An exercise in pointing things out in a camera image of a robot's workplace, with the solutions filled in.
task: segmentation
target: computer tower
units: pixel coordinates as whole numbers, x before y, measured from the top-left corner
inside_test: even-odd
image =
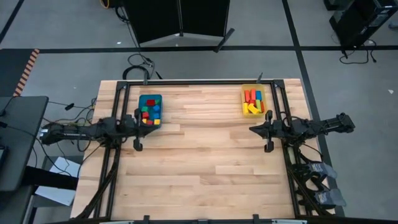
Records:
[[[354,0],[329,22],[341,46],[360,47],[398,10],[398,0]]]

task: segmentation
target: yellow block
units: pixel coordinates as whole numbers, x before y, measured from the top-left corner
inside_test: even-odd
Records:
[[[249,113],[248,103],[243,103],[243,113]]]
[[[254,114],[260,113],[260,111],[259,111],[257,108],[255,108],[254,105],[253,105],[252,103],[249,104],[248,109],[249,109],[250,112],[252,112],[252,113],[254,113]]]

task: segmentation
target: red block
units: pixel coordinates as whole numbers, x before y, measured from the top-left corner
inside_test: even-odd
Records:
[[[155,106],[155,100],[147,100],[147,106]]]
[[[255,89],[251,90],[251,99],[254,101],[256,100],[256,90]]]
[[[143,112],[142,113],[142,118],[149,118],[149,113],[148,112]]]
[[[265,111],[264,111],[264,103],[263,103],[263,102],[261,102],[261,111],[262,111],[262,112],[265,112]]]
[[[250,101],[250,92],[249,92],[249,90],[245,90],[244,91],[244,98],[246,100],[246,103],[249,103],[249,101]]]

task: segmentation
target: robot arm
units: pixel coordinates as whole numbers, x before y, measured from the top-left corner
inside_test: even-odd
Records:
[[[136,109],[134,117],[124,115],[122,120],[114,117],[102,118],[90,126],[65,125],[59,123],[46,124],[40,132],[40,140],[43,144],[50,145],[61,140],[95,140],[101,144],[116,147],[115,140],[135,136],[134,148],[142,150],[140,138],[155,131],[159,127],[147,125],[141,121],[141,112]]]
[[[323,121],[296,118],[292,120],[291,126],[287,126],[284,120],[274,120],[272,123],[271,119],[272,111],[269,110],[266,113],[266,122],[264,124],[249,128],[263,139],[268,140],[267,145],[264,147],[265,152],[274,150],[272,138],[282,139],[291,146],[301,146],[305,140],[315,138],[319,134],[328,134],[330,132],[351,133],[355,128],[351,118],[344,113]]]

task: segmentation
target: blue block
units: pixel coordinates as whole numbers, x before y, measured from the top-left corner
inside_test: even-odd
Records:
[[[155,105],[154,106],[154,111],[160,111],[160,106],[159,105]]]
[[[257,90],[256,91],[256,100],[262,100],[262,98],[261,98],[261,91],[260,90]]]

